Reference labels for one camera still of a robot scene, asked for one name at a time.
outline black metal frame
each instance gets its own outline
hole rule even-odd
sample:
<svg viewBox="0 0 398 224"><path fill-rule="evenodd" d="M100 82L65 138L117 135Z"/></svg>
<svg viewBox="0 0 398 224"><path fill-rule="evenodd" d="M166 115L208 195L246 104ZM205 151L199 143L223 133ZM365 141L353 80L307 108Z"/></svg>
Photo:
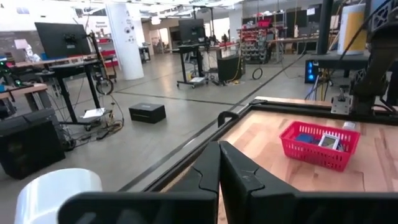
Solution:
<svg viewBox="0 0 398 224"><path fill-rule="evenodd" d="M98 118L87 118L87 119L78 119L75 110L73 109L72 102L70 101L69 98L69 92L67 90L66 84L63 81L64 78L68 78L74 75L78 75L81 72L84 72L86 74L87 80L88 80L88 85L90 87L91 95L93 96L93 101L95 104L95 108L100 109L100 101L98 99L98 96L96 94L95 86L94 86L94 81L93 77L91 76L91 71L92 68L95 65L102 64L100 60L95 60L92 62L83 62L83 63L71 63L71 64L66 64L66 65L55 65L50 67L54 73L49 75L49 77L54 77L57 79L58 84L61 89L61 95L63 96L63 99L65 101L65 104L67 106L70 118L72 121L62 121L60 124L74 124L74 125L84 125L84 126L89 126L93 124Z"/></svg>
<svg viewBox="0 0 398 224"><path fill-rule="evenodd" d="M179 160L169 170L164 172L159 178L149 184L143 191L156 192L162 190L167 184L174 180L176 176L178 176L182 171L184 171L190 164L192 164L196 160L196 158L206 148L209 142L219 140L219 138L226 134L235 124L241 121L242 118L244 118L252 110L398 126L398 116L391 116L386 111L375 111L374 116L342 115L330 113L330 106L306 105L299 103L281 103L267 100L253 100L238 113L232 113L229 111L224 111L220 113L217 118L218 129L211 136L201 142L197 147L195 147L194 150L192 150L183 159Z"/></svg>

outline white paper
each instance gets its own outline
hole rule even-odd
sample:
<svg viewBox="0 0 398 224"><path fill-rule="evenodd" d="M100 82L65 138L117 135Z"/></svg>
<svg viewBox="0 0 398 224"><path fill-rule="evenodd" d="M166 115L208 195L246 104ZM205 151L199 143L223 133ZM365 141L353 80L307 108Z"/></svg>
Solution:
<svg viewBox="0 0 398 224"><path fill-rule="evenodd" d="M204 77L195 77L190 80L190 82L199 83L202 82L205 78Z"/></svg>
<svg viewBox="0 0 398 224"><path fill-rule="evenodd" d="M25 39L16 39L14 40L16 49L26 49L29 47L29 44Z"/></svg>
<svg viewBox="0 0 398 224"><path fill-rule="evenodd" d="M307 16L311 16L315 14L315 8L307 9Z"/></svg>
<svg viewBox="0 0 398 224"><path fill-rule="evenodd" d="M83 118L100 117L100 116L102 116L104 114L104 112L105 112L105 108L88 110L88 111L86 111L86 113L83 116Z"/></svg>

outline black table frame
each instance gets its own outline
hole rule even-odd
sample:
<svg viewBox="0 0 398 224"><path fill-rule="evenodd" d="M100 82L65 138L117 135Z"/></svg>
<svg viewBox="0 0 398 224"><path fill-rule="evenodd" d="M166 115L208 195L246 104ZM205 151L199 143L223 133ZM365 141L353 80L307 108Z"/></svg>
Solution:
<svg viewBox="0 0 398 224"><path fill-rule="evenodd" d="M281 103L267 100L253 100L238 113L233 113L230 111L221 112L217 118L218 129L209 137L207 137L203 142L199 143L199 145L196 146L189 154L180 159L170 169L168 169L160 177L155 179L155 181L145 187L143 191L158 192L162 190L190 164L192 164L210 142L218 141L230 129L232 129L234 125L241 121L251 111L267 111L275 113L314 116L318 118L339 119L343 121L355 121L398 126L398 117L390 116L389 113L386 111L375 111L374 116L353 116L332 114L330 113L330 106L306 105L300 103Z"/></svg>
<svg viewBox="0 0 398 224"><path fill-rule="evenodd" d="M184 54L195 52L197 55L197 66L198 66L198 73L199 77L204 77L205 75L203 74L203 62L201 59L201 53L199 51L199 46L200 45L187 45L187 46L179 46L178 53L180 54L180 60L181 60L181 67L182 67L182 78L183 81L177 81L177 86L179 84L186 84L194 87L196 84L192 82L187 81L187 72L185 71L185 60L184 60Z"/></svg>
<svg viewBox="0 0 398 224"><path fill-rule="evenodd" d="M91 95L93 96L93 101L95 104L95 108L100 109L100 101L98 100L98 96L96 94L94 82L93 82L93 77L91 76L91 71L93 66L101 63L99 60L95 61L90 61L90 62L80 62L80 63L69 63L65 65L55 65L51 66L50 69L54 71L53 76L54 78L57 79L58 84L61 89L61 95L63 96L63 99L65 100L65 104L67 106L71 122L69 121L63 121L60 122L61 124L75 124L75 125L91 125L95 120L98 118L88 118L88 119L82 119L81 121L78 120L75 114L75 110L73 109L73 105L70 101L69 97L69 92L67 90L67 87L65 85L65 82L63 81L64 78L68 78L71 76L79 75L81 72L78 72L79 69L83 69L84 72L86 73L86 77L88 80L88 85L90 87Z"/></svg>

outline white cylinder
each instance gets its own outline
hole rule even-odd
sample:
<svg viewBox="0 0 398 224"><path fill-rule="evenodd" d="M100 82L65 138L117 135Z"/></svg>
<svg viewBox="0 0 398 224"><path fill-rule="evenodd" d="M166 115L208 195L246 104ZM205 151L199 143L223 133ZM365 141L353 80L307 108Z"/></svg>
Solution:
<svg viewBox="0 0 398 224"><path fill-rule="evenodd" d="M15 224L57 224L57 213L70 197L101 192L100 177L86 169L62 169L42 175L19 193Z"/></svg>
<svg viewBox="0 0 398 224"><path fill-rule="evenodd" d="M361 27L364 21L365 4L355 4L346 6L341 12L340 36L338 38L337 54L343 54L355 33ZM366 44L366 31L355 38L354 43L348 49L346 55L363 54Z"/></svg>
<svg viewBox="0 0 398 224"><path fill-rule="evenodd" d="M144 77L141 56L134 22L139 18L137 10L129 11L126 3L106 3L106 14L112 31L112 39L119 68L123 71L125 80L134 80Z"/></svg>

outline black box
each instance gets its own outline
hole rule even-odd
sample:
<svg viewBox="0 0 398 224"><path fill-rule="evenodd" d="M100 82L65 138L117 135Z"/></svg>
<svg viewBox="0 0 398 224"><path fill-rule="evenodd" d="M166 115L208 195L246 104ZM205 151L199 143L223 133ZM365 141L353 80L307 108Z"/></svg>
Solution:
<svg viewBox="0 0 398 224"><path fill-rule="evenodd" d="M132 121L142 121L155 124L166 118L164 105L155 105L152 103L139 103L129 108Z"/></svg>

